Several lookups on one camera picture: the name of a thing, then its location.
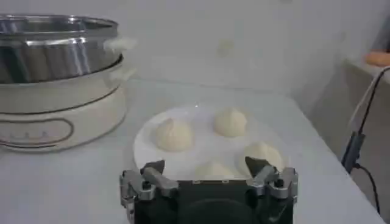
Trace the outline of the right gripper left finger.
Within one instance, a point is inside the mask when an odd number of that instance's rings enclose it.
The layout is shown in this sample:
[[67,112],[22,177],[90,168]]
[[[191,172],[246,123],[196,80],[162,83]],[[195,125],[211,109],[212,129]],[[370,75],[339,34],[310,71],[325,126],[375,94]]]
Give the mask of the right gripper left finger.
[[135,200],[151,201],[156,190],[164,197],[173,197],[179,189],[179,182],[170,180],[163,175],[165,160],[148,162],[139,170],[124,170],[119,176],[120,202],[128,208]]

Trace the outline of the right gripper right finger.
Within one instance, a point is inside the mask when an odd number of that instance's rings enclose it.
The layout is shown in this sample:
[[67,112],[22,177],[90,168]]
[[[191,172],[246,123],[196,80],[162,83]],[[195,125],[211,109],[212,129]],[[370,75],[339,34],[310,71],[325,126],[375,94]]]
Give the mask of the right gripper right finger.
[[298,173],[295,168],[286,167],[281,172],[265,159],[245,157],[245,163],[252,176],[247,185],[254,188],[258,196],[268,195],[277,200],[297,202]]

